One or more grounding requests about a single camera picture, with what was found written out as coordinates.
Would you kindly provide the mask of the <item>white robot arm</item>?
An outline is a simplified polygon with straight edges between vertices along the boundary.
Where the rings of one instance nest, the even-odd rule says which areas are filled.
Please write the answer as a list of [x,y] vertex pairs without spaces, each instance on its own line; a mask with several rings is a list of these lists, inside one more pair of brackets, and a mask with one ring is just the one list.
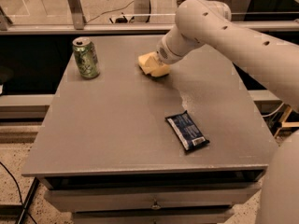
[[[216,49],[299,112],[299,46],[231,22],[227,5],[186,0],[144,72],[154,77],[203,45]],[[299,224],[299,132],[275,151],[263,179],[256,224]]]

